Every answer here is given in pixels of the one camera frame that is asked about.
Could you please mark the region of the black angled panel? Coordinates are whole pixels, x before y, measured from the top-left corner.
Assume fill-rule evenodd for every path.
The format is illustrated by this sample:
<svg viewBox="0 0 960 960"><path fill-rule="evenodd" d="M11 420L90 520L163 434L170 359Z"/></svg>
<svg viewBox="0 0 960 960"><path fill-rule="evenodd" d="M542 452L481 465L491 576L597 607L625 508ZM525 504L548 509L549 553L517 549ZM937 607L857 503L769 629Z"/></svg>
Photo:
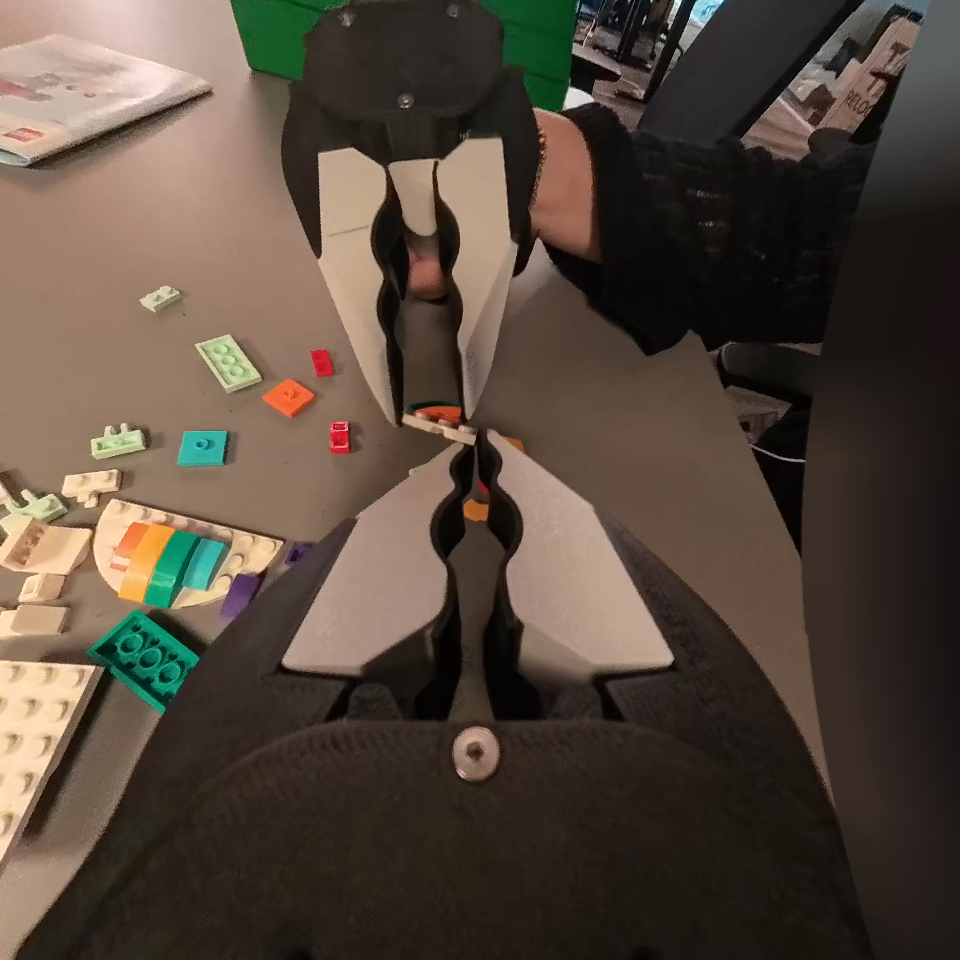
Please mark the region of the black angled panel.
<svg viewBox="0 0 960 960"><path fill-rule="evenodd" d="M724 2L654 92L639 132L703 147L742 138L860 6Z"/></svg>

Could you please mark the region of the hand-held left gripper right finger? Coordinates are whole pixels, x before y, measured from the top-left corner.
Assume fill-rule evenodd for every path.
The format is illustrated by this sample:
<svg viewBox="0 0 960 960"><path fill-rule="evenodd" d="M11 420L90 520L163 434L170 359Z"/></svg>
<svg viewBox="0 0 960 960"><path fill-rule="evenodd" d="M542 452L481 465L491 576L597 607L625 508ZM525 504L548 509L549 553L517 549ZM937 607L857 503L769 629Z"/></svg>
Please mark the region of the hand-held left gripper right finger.
<svg viewBox="0 0 960 960"><path fill-rule="evenodd" d="M625 537L594 505L497 431L480 440L478 472L505 552L484 634L494 711L540 714L564 690L672 669Z"/></svg>

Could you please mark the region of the teal square lego plate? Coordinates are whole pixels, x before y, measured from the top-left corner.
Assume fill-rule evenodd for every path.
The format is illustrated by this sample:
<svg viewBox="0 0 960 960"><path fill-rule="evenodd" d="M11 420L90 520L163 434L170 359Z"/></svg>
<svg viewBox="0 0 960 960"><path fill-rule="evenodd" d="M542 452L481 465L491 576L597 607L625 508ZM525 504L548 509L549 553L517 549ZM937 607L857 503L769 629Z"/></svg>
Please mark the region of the teal square lego plate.
<svg viewBox="0 0 960 960"><path fill-rule="evenodd" d="M176 464L183 469L222 467L226 464L227 430L191 430L182 434Z"/></svg>

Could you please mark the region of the long teal lego plate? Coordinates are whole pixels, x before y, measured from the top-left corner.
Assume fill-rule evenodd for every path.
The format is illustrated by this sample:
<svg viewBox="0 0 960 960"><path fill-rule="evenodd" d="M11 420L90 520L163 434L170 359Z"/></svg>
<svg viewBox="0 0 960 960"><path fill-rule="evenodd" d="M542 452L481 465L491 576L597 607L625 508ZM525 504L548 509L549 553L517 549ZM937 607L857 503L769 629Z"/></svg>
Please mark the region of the long teal lego plate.
<svg viewBox="0 0 960 960"><path fill-rule="evenodd" d="M165 714L200 657L172 633L135 610L86 654L159 714Z"/></svg>

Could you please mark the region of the lego instruction booklet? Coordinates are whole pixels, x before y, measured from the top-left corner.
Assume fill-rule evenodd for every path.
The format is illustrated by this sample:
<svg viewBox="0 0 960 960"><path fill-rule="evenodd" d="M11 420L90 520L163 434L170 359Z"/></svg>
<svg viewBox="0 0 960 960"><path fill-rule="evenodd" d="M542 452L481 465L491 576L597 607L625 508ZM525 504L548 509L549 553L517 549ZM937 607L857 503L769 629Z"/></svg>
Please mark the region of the lego instruction booklet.
<svg viewBox="0 0 960 960"><path fill-rule="evenodd" d="M212 91L203 78L47 35L1 51L1 163L26 168Z"/></svg>

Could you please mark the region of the rainbow lego plate assembly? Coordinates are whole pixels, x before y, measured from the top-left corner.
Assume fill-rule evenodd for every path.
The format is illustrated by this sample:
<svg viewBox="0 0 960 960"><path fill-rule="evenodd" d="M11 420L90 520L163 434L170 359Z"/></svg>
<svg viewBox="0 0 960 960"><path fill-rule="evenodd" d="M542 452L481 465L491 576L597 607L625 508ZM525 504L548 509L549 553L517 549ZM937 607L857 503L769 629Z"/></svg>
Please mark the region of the rainbow lego plate assembly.
<svg viewBox="0 0 960 960"><path fill-rule="evenodd" d="M409 404L403 408L401 424L466 447L474 447L478 436L463 408L446 402Z"/></svg>
<svg viewBox="0 0 960 960"><path fill-rule="evenodd" d="M179 610L256 585L284 548L281 539L115 499L95 527L92 549L120 599Z"/></svg>

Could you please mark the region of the cardboard box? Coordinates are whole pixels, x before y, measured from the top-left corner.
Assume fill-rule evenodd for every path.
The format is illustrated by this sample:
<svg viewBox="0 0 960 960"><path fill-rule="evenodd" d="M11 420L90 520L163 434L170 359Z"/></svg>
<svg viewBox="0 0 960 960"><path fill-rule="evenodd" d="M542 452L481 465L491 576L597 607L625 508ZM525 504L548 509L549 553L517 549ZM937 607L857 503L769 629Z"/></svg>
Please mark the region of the cardboard box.
<svg viewBox="0 0 960 960"><path fill-rule="evenodd" d="M813 131L855 134L895 89L924 18L902 4L855 15L789 83L783 102Z"/></svg>

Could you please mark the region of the pile of small white pieces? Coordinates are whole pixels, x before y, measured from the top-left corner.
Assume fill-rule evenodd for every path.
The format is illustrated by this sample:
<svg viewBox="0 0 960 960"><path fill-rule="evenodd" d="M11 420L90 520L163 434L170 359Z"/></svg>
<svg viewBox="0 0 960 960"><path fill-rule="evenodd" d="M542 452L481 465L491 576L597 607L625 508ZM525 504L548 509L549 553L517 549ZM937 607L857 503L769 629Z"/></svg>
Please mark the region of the pile of small white pieces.
<svg viewBox="0 0 960 960"><path fill-rule="evenodd" d="M61 524L61 520L67 516L73 506L82 510L93 509L99 504L103 495L117 493L121 484L122 474L116 469L66 476L61 495L57 495L57 497L69 508L69 511L65 516L45 523L51 526L90 529L88 527L65 526ZM6 515L6 510L2 510L2 519ZM2 544L13 524L19 520L21 518L12 522L2 522ZM2 607L2 639L61 634L66 628L68 609L64 606L55 606L54 602L62 597L66 580L71 574L67 576L50 573L15 574L23 576L24 582L18 594L16 605L11 608Z"/></svg>

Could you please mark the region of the person's right hand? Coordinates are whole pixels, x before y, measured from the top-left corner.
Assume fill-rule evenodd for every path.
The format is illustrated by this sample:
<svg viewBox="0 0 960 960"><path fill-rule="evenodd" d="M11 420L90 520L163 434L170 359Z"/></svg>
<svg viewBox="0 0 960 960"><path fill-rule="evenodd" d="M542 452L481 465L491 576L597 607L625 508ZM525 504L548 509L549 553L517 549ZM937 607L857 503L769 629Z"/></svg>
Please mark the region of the person's right hand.
<svg viewBox="0 0 960 960"><path fill-rule="evenodd" d="M409 260L408 297L423 303L441 304L448 296L449 285L441 262L439 236L408 230L404 240Z"/></svg>

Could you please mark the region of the green plastic bin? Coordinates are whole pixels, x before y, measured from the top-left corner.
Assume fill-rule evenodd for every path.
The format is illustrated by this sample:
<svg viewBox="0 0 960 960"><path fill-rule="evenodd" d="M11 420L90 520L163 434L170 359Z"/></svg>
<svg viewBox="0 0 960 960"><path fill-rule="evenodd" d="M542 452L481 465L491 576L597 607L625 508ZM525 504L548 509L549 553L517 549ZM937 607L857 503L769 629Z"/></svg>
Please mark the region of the green plastic bin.
<svg viewBox="0 0 960 960"><path fill-rule="evenodd" d="M297 81L303 75L305 37L328 10L344 1L232 1L251 70ZM503 61L520 67L533 106L560 112L570 89L575 1L484 1L504 29Z"/></svg>

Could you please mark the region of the large mint lego plate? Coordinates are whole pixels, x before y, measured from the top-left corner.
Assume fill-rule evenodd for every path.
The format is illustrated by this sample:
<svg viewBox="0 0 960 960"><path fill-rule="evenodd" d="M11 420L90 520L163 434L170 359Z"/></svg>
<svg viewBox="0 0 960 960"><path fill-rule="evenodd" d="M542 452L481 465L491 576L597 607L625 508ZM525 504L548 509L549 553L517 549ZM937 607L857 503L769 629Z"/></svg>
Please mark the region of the large mint lego plate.
<svg viewBox="0 0 960 960"><path fill-rule="evenodd" d="M198 342L195 350L227 394L256 387L263 381L258 368L232 335Z"/></svg>

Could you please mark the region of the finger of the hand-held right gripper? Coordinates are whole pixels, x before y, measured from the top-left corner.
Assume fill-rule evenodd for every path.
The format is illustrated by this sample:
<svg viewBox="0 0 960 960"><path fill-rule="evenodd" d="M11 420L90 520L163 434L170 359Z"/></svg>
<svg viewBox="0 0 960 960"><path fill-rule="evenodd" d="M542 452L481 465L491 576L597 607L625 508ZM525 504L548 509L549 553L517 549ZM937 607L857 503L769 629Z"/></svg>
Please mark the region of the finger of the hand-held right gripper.
<svg viewBox="0 0 960 960"><path fill-rule="evenodd" d="M450 254L462 409L471 419L494 364L519 251L500 139L467 138L438 162L437 213Z"/></svg>
<svg viewBox="0 0 960 960"><path fill-rule="evenodd" d="M392 189L387 170L354 147L318 155L318 267L367 387L387 422L399 426L402 297L390 256L400 207Z"/></svg>

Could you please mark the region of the orange square lego plate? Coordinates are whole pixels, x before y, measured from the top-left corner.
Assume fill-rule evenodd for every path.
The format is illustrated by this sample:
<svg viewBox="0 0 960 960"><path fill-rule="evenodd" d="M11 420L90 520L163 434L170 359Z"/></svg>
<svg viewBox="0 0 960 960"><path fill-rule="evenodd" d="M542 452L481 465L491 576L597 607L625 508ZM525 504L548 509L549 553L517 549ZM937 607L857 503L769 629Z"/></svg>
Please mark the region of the orange square lego plate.
<svg viewBox="0 0 960 960"><path fill-rule="evenodd" d="M317 394L299 381L288 378L278 383L262 396L262 401L272 410L288 419L294 419L315 402Z"/></svg>

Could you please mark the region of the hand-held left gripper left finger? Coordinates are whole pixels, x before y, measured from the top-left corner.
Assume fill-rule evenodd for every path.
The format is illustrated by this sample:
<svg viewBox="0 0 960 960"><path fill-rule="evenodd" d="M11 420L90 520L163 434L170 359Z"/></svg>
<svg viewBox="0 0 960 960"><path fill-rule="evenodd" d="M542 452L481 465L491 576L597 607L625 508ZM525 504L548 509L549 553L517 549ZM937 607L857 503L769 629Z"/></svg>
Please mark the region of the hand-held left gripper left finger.
<svg viewBox="0 0 960 960"><path fill-rule="evenodd" d="M454 443L360 512L282 666L449 706L463 662L450 556L466 533L469 490L470 449Z"/></svg>

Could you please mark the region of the large white lego brick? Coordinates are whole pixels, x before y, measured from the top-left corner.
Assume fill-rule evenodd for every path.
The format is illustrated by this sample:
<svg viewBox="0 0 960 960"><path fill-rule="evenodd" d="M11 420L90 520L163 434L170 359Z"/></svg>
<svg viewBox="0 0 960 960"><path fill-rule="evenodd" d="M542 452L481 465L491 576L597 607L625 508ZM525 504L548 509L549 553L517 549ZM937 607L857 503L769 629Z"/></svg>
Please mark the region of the large white lego brick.
<svg viewBox="0 0 960 960"><path fill-rule="evenodd" d="M5 869L104 675L95 665L1 661L1 868Z"/></svg>

